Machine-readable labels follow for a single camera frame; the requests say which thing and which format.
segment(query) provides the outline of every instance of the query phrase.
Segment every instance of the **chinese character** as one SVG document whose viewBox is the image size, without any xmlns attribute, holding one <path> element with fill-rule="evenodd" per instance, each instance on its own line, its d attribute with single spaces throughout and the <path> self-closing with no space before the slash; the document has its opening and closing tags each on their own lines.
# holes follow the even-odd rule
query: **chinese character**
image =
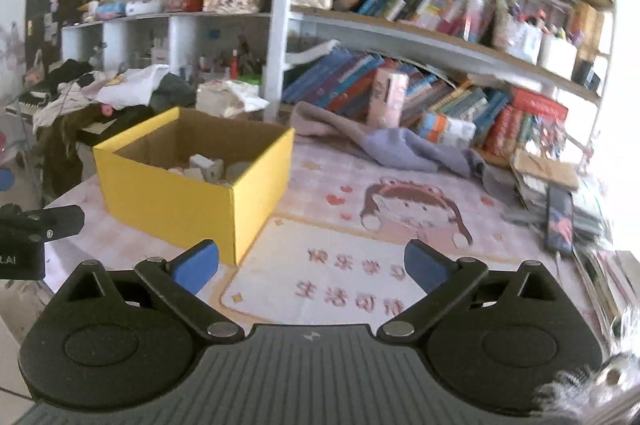
<svg viewBox="0 0 640 425">
<path fill-rule="evenodd" d="M 341 270 L 352 270 L 353 258 L 350 255 L 342 255 L 341 253 L 335 258 L 335 264 Z"/>
<path fill-rule="evenodd" d="M 335 307 L 344 308 L 347 306 L 347 292 L 342 288 L 327 288 L 324 302 L 333 304 Z"/>
<path fill-rule="evenodd" d="M 324 250 L 309 249 L 309 262 L 321 262 L 326 264 L 329 255 Z"/>
<path fill-rule="evenodd" d="M 367 313 L 371 313 L 376 306 L 376 297 L 366 293 L 358 293 L 356 306 L 361 310 L 365 310 Z"/>
<path fill-rule="evenodd" d="M 398 299 L 385 299 L 385 315 L 399 315 L 404 309 L 404 304 Z"/>
<path fill-rule="evenodd" d="M 362 268 L 367 275 L 380 273 L 380 265 L 378 261 L 362 261 Z"/>
<path fill-rule="evenodd" d="M 311 283 L 311 281 L 299 281 L 298 284 L 296 284 L 296 287 L 298 288 L 298 291 L 296 292 L 298 297 L 313 299 L 314 291 L 316 291 L 316 285 Z"/>
<path fill-rule="evenodd" d="M 397 264 L 391 265 L 391 277 L 395 277 L 398 280 L 404 280 L 406 277 L 406 272 L 402 266 L 398 266 Z"/>
</svg>

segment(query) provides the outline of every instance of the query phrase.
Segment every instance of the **black robotic part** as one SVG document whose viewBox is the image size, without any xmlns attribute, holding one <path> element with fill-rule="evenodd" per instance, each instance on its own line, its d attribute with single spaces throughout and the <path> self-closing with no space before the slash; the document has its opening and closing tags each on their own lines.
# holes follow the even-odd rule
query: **black robotic part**
<svg viewBox="0 0 640 425">
<path fill-rule="evenodd" d="M 132 271 L 107 273 L 96 263 L 73 272 L 20 348 L 32 394 L 61 407 L 108 410 L 148 401 L 175 386 L 194 357 L 178 319 L 143 307 L 150 297 L 135 295 L 146 292 L 133 288 L 139 280 Z M 130 303 L 118 284 L 129 286 Z"/>
<path fill-rule="evenodd" d="M 422 343 L 437 378 L 467 402 L 501 414 L 537 410 L 537 389 L 558 372 L 597 369 L 602 350 L 537 261 L 492 271 Z"/>
</svg>

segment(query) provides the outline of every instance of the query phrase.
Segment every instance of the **red heart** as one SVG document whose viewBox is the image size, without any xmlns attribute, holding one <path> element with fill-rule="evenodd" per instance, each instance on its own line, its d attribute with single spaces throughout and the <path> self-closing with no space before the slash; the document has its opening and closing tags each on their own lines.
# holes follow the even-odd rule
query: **red heart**
<svg viewBox="0 0 640 425">
<path fill-rule="evenodd" d="M 334 196 L 333 194 L 329 194 L 326 197 L 326 200 L 329 202 L 331 206 L 334 206 L 334 207 L 336 205 L 344 205 L 347 202 L 347 200 L 338 198 L 338 196 Z"/>
</svg>

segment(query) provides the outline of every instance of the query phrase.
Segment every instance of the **pen holder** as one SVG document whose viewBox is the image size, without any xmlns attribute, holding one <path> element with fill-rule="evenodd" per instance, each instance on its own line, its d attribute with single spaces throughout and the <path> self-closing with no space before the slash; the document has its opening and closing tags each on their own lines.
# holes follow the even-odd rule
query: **pen holder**
<svg viewBox="0 0 640 425">
<path fill-rule="evenodd" d="M 536 64 L 541 42 L 542 30 L 540 28 L 516 20 L 507 13 L 496 17 L 494 48 L 518 59 Z"/>
<path fill-rule="evenodd" d="M 562 78 L 571 80 L 578 49 L 565 39 L 544 34 L 540 45 L 538 65 Z"/>
</svg>

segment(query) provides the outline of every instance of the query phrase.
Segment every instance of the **metal screw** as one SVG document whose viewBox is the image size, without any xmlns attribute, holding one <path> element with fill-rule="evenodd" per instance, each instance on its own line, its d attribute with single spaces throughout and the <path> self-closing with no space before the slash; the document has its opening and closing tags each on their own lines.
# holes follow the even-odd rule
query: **metal screw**
<svg viewBox="0 0 640 425">
<path fill-rule="evenodd" d="M 386 323 L 382 330 L 390 337 L 408 337 L 414 334 L 415 328 L 409 322 L 397 320 Z"/>
<path fill-rule="evenodd" d="M 238 332 L 233 322 L 216 322 L 207 328 L 207 333 L 218 339 L 228 339 Z"/>
</svg>

